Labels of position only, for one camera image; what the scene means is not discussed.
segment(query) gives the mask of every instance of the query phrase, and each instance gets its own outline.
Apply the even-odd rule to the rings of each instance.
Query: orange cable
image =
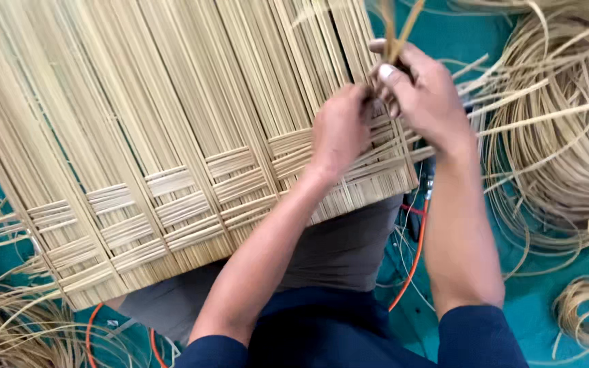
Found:
[[[97,365],[94,363],[94,356],[92,356],[92,352],[90,351],[90,330],[92,329],[92,322],[94,322],[94,317],[99,312],[99,309],[102,309],[103,303],[99,303],[96,308],[90,314],[90,320],[88,321],[88,327],[86,328],[86,354],[88,355],[88,362],[92,365],[92,368],[97,368]]]
[[[156,331],[154,331],[154,329],[149,330],[149,340],[151,341],[151,349],[154,350],[154,355],[160,364],[160,368],[169,368],[168,365],[165,364],[165,361],[163,361],[163,358],[160,357],[158,349],[156,348]]]
[[[388,307],[388,312],[392,312],[392,310],[395,308],[397,303],[399,303],[399,299],[401,299],[402,295],[404,295],[404,292],[408,288],[408,285],[410,285],[410,282],[413,279],[413,275],[415,274],[415,270],[417,269],[417,265],[420,262],[421,247],[422,247],[422,243],[424,243],[424,230],[426,228],[426,217],[427,217],[426,214],[428,213],[428,211],[429,211],[429,200],[425,200],[424,201],[424,214],[425,215],[423,215],[421,217],[420,240],[418,241],[417,252],[415,252],[415,259],[413,260],[413,265],[410,267],[410,272],[408,273],[408,277],[406,278],[406,282],[404,283],[404,286],[401,287],[399,294],[397,294],[397,297],[395,298],[395,300]]]

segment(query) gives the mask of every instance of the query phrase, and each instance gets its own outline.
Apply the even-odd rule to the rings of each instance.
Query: gray pants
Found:
[[[402,195],[306,228],[277,291],[325,286],[370,291]],[[223,263],[216,262],[130,293],[119,313],[186,343]]]

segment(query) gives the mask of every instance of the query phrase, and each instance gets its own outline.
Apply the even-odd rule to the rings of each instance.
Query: green floor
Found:
[[[448,10],[445,0],[429,0],[427,8],[439,11]],[[399,26],[404,22],[408,9],[404,3],[398,3],[396,15]],[[375,33],[382,34],[381,25],[375,17],[372,18]],[[489,54],[489,63],[492,63],[501,54],[501,49],[510,32],[509,21],[502,16],[446,16],[422,12],[410,40],[434,58],[472,62],[480,56]],[[449,66],[454,70],[458,68],[454,65]],[[519,248],[506,242],[496,226],[494,232],[501,254],[502,267],[505,271],[510,270],[518,262],[522,252]],[[404,272],[398,248],[393,245],[396,242],[398,239],[391,236],[386,246],[386,258],[379,275],[380,280],[385,283],[401,279]],[[32,252],[29,244],[20,243],[18,248],[23,257]],[[0,248],[0,273],[19,263],[20,257],[12,247]],[[522,271],[545,269],[548,266],[546,260],[529,256]],[[506,283],[507,298],[504,312],[528,360],[546,361],[551,359],[551,348],[558,334],[558,328],[550,311],[551,303],[570,280],[583,274],[589,274],[589,250],[584,251],[574,264],[560,272],[534,278],[513,278]],[[420,293],[431,299],[428,276],[423,262],[413,280]],[[23,281],[23,278],[13,280],[13,282],[15,281]],[[387,303],[395,292],[396,288],[378,289],[377,296]],[[87,322],[89,315],[90,310],[85,310],[77,313],[76,319],[79,322]],[[106,325],[109,320],[115,320],[122,324],[126,318],[104,308],[97,317],[96,323]],[[430,359],[436,359],[437,319],[413,288],[406,292],[391,314],[391,325],[405,347],[418,354],[426,355]],[[138,362],[146,362],[149,358],[147,330],[141,325],[135,325],[127,330],[124,336],[133,341],[133,350],[137,352]],[[558,348],[557,358],[570,357],[579,352],[580,348],[571,339],[563,339]],[[104,356],[106,353],[95,350],[95,354]],[[112,356],[108,357],[107,363],[114,367],[122,366],[121,362]],[[155,359],[152,366],[158,367]],[[589,355],[565,366],[589,367]]]

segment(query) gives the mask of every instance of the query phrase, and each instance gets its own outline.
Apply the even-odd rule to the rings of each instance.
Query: forearm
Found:
[[[258,314],[283,278],[310,216],[334,181],[311,166],[215,280],[191,333],[226,335],[247,345]]]
[[[438,154],[424,246],[438,318],[461,305],[503,305],[473,141]]]

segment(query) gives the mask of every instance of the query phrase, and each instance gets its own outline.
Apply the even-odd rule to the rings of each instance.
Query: left hand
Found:
[[[311,165],[334,183],[369,148],[368,99],[369,87],[345,85],[315,115]]]

